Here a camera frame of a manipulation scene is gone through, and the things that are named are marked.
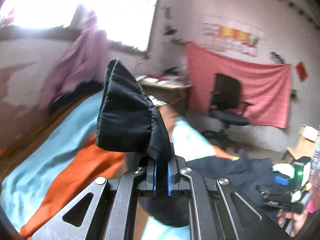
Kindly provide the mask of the person's right hand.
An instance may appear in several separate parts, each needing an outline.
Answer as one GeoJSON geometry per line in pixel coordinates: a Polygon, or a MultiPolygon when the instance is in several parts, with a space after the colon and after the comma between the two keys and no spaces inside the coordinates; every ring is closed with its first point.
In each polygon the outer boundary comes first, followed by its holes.
{"type": "Polygon", "coordinates": [[[280,209],[277,214],[278,225],[282,226],[285,222],[285,219],[289,219],[293,222],[293,229],[290,233],[290,237],[295,237],[295,235],[300,231],[306,222],[308,216],[307,209],[303,213],[292,213],[283,209],[280,209]]]}

